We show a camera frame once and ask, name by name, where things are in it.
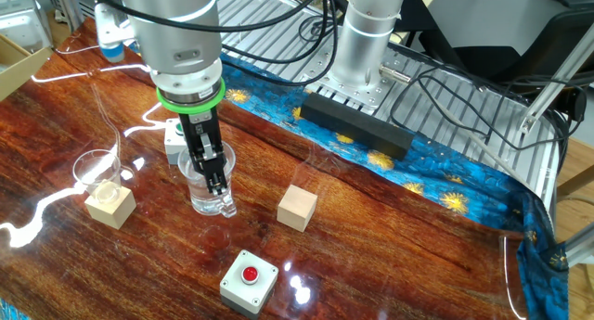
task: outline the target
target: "glass beaker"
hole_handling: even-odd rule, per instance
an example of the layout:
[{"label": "glass beaker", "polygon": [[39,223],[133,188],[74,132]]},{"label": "glass beaker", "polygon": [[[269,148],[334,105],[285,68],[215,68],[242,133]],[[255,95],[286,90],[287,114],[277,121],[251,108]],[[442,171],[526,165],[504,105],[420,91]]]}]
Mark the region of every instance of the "glass beaker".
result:
[{"label": "glass beaker", "polygon": [[192,164],[192,159],[189,156],[187,148],[179,154],[179,157],[177,157],[177,167],[187,179],[189,195],[194,210],[204,215],[216,215],[221,213],[226,218],[229,218],[237,212],[235,202],[231,197],[231,174],[235,167],[235,152],[226,142],[223,142],[223,152],[226,157],[226,164],[223,170],[225,172],[227,189],[218,196],[208,191],[206,179],[202,174],[194,170],[194,165]]},{"label": "glass beaker", "polygon": [[95,149],[74,162],[72,174],[99,203],[111,203],[120,196],[121,168],[120,159],[115,154],[106,149]]}]

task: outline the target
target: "wooden tabletop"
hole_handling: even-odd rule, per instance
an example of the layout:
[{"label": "wooden tabletop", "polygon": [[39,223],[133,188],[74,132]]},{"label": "wooden tabletop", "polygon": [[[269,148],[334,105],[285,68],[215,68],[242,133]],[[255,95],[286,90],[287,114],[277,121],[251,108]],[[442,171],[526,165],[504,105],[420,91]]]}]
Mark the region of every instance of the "wooden tabletop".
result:
[{"label": "wooden tabletop", "polygon": [[[522,235],[447,211],[226,101],[239,211],[199,215],[164,153],[159,127],[175,115],[147,114],[157,101],[141,59],[126,51],[109,64],[94,45],[88,20],[0,104],[0,298],[32,319],[240,319],[219,294],[240,250],[280,268],[261,319],[525,316]],[[119,231],[90,218],[71,173],[84,152],[114,147],[137,202]],[[291,184],[318,194],[304,233],[276,220]],[[300,288],[309,298],[296,299]]]}]

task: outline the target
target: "red button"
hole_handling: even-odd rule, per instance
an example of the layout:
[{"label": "red button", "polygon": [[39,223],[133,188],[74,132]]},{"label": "red button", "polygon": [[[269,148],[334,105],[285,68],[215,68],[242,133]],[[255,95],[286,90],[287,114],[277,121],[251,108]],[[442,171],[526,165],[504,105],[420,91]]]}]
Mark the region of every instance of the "red button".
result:
[{"label": "red button", "polygon": [[254,267],[247,267],[243,269],[242,278],[244,283],[253,284],[258,279],[258,271]]}]

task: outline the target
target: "black bar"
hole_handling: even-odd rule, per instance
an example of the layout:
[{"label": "black bar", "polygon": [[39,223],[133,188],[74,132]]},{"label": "black bar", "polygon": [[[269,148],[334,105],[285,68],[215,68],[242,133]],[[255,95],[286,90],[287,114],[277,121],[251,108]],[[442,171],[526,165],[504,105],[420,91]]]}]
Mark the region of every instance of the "black bar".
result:
[{"label": "black bar", "polygon": [[402,160],[414,135],[327,97],[312,93],[301,107],[301,117],[354,139],[369,148]]}]

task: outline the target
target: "blue fabric with star pattern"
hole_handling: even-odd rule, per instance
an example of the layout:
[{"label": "blue fabric with star pattern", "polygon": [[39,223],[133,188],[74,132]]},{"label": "blue fabric with star pattern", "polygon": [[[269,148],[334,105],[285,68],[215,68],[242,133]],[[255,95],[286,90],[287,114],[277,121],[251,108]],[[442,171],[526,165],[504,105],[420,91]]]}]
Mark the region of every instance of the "blue fabric with star pattern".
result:
[{"label": "blue fabric with star pattern", "polygon": [[[225,54],[221,58],[275,77],[245,61]],[[546,209],[531,190],[422,134],[415,134],[402,161],[369,151],[348,138],[300,119],[300,106],[307,98],[303,88],[267,83],[228,66],[223,74],[227,99],[241,108],[479,224],[524,233],[516,256],[529,318],[569,317],[565,248],[555,243]]]}]

